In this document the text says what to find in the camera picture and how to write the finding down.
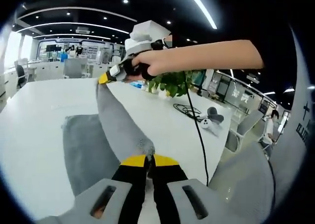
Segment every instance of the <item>green plant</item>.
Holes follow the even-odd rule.
[[[191,78],[193,71],[183,72],[172,72],[162,75],[158,75],[153,80],[149,81],[149,92],[152,92],[152,88],[160,88],[162,91],[166,90],[169,92],[171,97],[180,97],[187,93],[185,81],[190,89],[192,87]]]

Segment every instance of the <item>table surface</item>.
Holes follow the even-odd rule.
[[[64,156],[62,124],[66,116],[96,114],[96,79],[48,80],[27,83],[0,113],[0,165],[12,194],[35,220],[70,209],[74,196]],[[156,153],[180,163],[188,178],[206,182],[204,160],[194,121],[173,108],[188,105],[187,96],[162,99],[130,84],[109,88],[153,141]],[[215,102],[190,93],[193,106],[210,106],[224,115],[218,137],[200,128],[209,178],[220,161],[232,113]]]

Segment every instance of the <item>gray towel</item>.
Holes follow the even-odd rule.
[[[103,178],[111,179],[120,165],[97,114],[66,117],[63,150],[65,167],[75,196]]]
[[[97,84],[96,100],[103,131],[118,160],[141,154],[146,154],[150,159],[155,152],[153,142],[137,126],[106,84]]]

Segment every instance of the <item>white table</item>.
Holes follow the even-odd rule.
[[[177,160],[189,178],[206,182],[194,121],[173,108],[173,103],[188,105],[187,96],[161,99],[124,83],[112,83],[109,88],[153,141],[157,154]],[[211,179],[224,149],[231,112],[190,95],[200,111],[215,106],[225,117],[219,137],[200,128]],[[66,116],[96,113],[95,79],[27,83],[1,112],[1,169],[12,193],[35,220],[60,215],[72,207],[74,196],[64,163],[61,126]]]

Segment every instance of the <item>black chair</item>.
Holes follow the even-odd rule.
[[[18,77],[17,87],[19,87],[20,89],[27,83],[27,78],[26,78],[24,69],[21,65],[17,65],[15,69],[16,69],[16,74]]]

